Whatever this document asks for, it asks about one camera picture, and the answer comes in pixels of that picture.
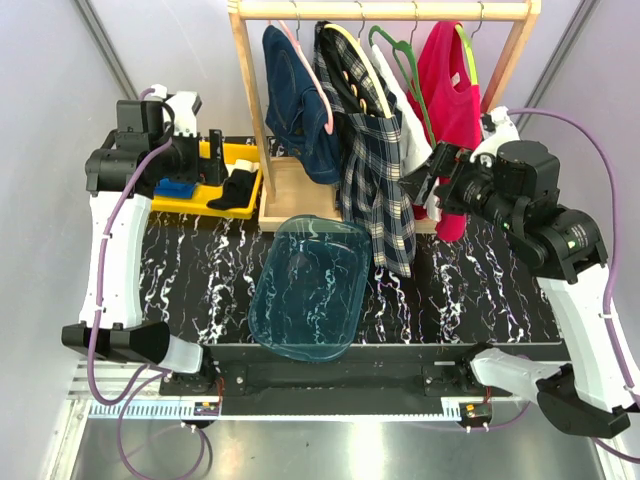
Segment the navy plaid skirt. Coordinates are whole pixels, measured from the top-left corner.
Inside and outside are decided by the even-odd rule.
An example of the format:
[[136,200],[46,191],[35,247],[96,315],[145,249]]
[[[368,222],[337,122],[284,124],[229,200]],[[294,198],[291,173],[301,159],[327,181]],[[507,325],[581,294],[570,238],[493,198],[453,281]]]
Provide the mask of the navy plaid skirt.
[[333,112],[339,139],[339,207],[342,218],[371,237],[376,266],[409,277],[416,253],[415,217],[399,185],[400,125],[396,98],[374,67],[391,118],[385,118],[359,56],[337,31],[314,26],[313,69]]

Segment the pink plastic hanger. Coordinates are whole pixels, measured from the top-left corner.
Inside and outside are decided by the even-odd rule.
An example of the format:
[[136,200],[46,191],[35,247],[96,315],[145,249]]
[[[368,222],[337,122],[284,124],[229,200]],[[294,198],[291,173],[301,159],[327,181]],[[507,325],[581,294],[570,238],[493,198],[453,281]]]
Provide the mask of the pink plastic hanger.
[[283,21],[280,25],[269,24],[262,37],[269,98],[265,122],[276,137],[300,135],[304,119],[312,131],[323,127],[332,135],[333,112],[321,83],[299,42]]

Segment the blue denim skirt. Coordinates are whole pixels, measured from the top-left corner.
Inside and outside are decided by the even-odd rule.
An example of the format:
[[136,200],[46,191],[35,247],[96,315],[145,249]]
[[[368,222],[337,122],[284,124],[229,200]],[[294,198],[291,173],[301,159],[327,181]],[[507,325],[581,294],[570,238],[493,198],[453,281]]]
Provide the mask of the blue denim skirt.
[[313,182],[338,183],[339,139],[326,132],[327,109],[311,75],[282,30],[267,27],[262,45],[269,96],[266,125]]

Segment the cream plastic hanger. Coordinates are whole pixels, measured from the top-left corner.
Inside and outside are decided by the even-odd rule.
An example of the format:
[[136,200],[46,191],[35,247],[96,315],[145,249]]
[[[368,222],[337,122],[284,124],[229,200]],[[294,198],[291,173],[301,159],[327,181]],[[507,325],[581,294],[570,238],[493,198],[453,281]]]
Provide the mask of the cream plastic hanger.
[[337,25],[335,23],[328,23],[324,26],[325,29],[331,29],[331,30],[335,30],[338,33],[340,33],[347,41],[348,43],[353,47],[353,49],[355,50],[355,52],[357,53],[357,55],[359,56],[361,62],[363,63],[369,78],[372,81],[374,90],[376,92],[376,95],[378,97],[380,106],[381,106],[381,110],[383,112],[383,115],[385,118],[391,118],[393,116],[393,112],[389,107],[389,103],[387,101],[386,95],[384,93],[384,89],[380,83],[380,80],[378,78],[378,75],[373,67],[373,65],[371,64],[370,60],[368,59],[366,53],[364,52],[363,48],[361,47],[360,43],[358,40],[356,40],[353,35],[351,33],[349,33],[344,27]]

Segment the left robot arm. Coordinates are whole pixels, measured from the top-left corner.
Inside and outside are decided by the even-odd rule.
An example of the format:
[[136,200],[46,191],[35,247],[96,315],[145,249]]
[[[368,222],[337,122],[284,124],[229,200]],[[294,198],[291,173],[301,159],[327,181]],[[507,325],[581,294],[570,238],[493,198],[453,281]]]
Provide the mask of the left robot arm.
[[87,357],[141,363],[181,374],[196,396],[215,386],[201,346],[144,318],[139,293],[142,243],[158,184],[194,183],[215,173],[200,154],[192,91],[120,100],[116,127],[85,163],[92,221],[86,295],[77,323],[63,327],[61,342]]

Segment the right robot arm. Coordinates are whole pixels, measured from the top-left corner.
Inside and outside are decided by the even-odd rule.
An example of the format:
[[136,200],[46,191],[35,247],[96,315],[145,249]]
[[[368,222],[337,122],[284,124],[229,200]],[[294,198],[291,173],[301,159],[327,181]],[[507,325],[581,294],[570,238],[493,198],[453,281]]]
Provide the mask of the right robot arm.
[[565,434],[612,439],[639,408],[616,357],[622,343],[610,338],[613,313],[602,305],[605,243],[593,218],[559,204],[559,170],[559,159],[536,141],[487,152],[441,142],[400,185],[415,203],[435,194],[443,212],[501,230],[544,291],[569,353],[569,363],[554,366],[480,343],[456,362],[457,390],[472,397],[494,387],[538,405]]

